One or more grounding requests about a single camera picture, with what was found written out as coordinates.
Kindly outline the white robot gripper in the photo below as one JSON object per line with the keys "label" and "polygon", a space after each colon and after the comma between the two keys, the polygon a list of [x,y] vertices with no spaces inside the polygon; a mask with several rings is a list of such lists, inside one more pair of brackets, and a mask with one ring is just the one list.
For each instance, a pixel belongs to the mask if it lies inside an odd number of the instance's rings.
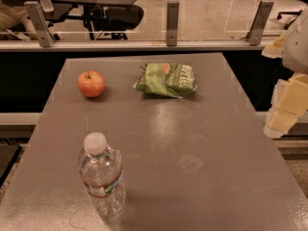
{"label": "white robot gripper", "polygon": [[271,59],[282,57],[285,67],[299,72],[288,80],[279,79],[273,90],[263,131],[268,138],[279,139],[308,111],[308,8],[286,35],[282,34],[262,50],[262,55]]}

